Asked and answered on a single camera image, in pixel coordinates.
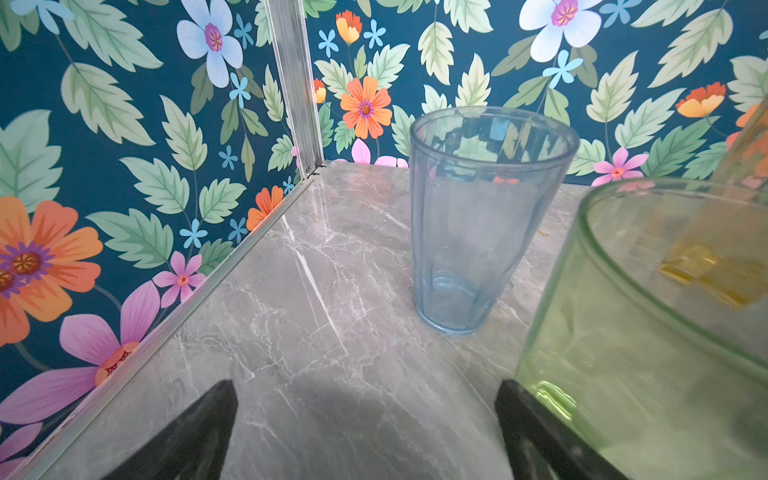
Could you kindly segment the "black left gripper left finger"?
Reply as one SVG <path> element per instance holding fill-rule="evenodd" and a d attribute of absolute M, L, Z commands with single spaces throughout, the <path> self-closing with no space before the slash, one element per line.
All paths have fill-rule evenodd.
<path fill-rule="evenodd" d="M 217 382 L 106 477 L 218 480 L 237 410 L 234 383 Z"/>

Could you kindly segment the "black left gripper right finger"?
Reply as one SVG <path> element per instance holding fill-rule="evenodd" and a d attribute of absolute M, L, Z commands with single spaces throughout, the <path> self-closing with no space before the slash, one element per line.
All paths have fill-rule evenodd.
<path fill-rule="evenodd" d="M 501 383 L 494 406 L 514 478 L 627 479 L 517 381 Z"/>

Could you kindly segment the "green tall plastic tumbler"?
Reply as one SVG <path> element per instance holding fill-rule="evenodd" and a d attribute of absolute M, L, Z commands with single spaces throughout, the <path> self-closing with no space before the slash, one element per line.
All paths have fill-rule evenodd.
<path fill-rule="evenodd" d="M 767 475 L 767 294 L 735 308 L 658 272 L 711 185 L 590 190 L 515 374 L 632 479 Z"/>

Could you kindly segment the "blue tall plastic tumbler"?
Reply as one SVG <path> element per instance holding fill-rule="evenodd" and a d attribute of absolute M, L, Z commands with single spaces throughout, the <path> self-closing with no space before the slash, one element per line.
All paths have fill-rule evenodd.
<path fill-rule="evenodd" d="M 567 124 L 523 109 L 453 107 L 411 125 L 414 301 L 428 324 L 483 325 L 579 146 Z"/>

